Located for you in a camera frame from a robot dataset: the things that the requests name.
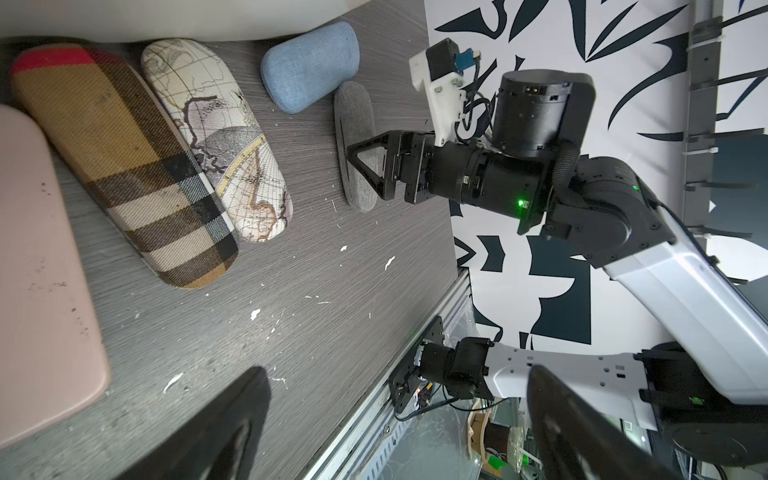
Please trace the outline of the map print glasses case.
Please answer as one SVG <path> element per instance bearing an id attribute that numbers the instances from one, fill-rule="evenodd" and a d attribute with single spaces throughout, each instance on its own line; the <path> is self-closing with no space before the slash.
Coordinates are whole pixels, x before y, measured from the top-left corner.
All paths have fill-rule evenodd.
<path id="1" fill-rule="evenodd" d="M 142 71 L 247 242 L 283 233 L 293 214 L 287 183 L 225 62 L 190 39 L 146 46 Z"/>

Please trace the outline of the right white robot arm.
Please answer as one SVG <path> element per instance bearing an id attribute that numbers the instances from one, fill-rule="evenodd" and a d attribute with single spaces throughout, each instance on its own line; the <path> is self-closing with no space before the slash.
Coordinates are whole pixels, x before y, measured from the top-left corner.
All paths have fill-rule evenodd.
<path id="1" fill-rule="evenodd" d="M 610 417 L 659 432 L 718 466 L 767 459 L 767 321 L 623 161 L 580 153 L 595 101 L 584 74 L 506 73 L 489 146 L 389 131 L 345 141 L 376 193 L 397 182 L 539 226 L 632 293 L 673 342 L 635 354 L 532 351 L 469 337 L 423 340 L 392 392 L 420 380 L 451 400 L 523 397 L 550 479 L 663 478 L 665 469 L 613 430 Z"/>

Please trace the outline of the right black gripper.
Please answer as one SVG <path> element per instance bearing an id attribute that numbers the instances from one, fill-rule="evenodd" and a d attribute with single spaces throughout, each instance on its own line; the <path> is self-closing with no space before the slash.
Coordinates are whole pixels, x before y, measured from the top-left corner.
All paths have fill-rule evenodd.
<path id="1" fill-rule="evenodd" d="M 346 160 L 383 200 L 392 200 L 399 181 L 405 201 L 442 197 L 519 221 L 527 233 L 544 217 L 554 156 L 509 156 L 481 146 L 392 130 L 346 148 Z"/>

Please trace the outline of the blue glasses case back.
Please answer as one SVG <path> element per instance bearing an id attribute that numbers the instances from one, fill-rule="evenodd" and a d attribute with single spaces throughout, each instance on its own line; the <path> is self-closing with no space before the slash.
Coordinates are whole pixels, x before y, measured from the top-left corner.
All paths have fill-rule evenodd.
<path id="1" fill-rule="evenodd" d="M 353 27 L 329 24 L 270 48 L 262 58 L 262 83 L 283 112 L 297 114 L 352 79 L 360 65 Z"/>

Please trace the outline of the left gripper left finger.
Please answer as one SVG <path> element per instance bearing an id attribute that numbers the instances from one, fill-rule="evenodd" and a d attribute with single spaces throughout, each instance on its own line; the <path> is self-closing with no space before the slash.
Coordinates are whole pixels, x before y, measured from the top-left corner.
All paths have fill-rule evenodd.
<path id="1" fill-rule="evenodd" d="M 269 405 L 267 372 L 251 367 L 121 479 L 247 479 Z"/>

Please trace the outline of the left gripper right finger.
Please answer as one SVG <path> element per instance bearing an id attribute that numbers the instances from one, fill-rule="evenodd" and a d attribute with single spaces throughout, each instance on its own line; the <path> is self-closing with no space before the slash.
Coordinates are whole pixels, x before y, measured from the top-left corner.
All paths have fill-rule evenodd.
<path id="1" fill-rule="evenodd" d="M 542 365 L 532 367 L 527 403 L 547 479 L 676 479 Z"/>

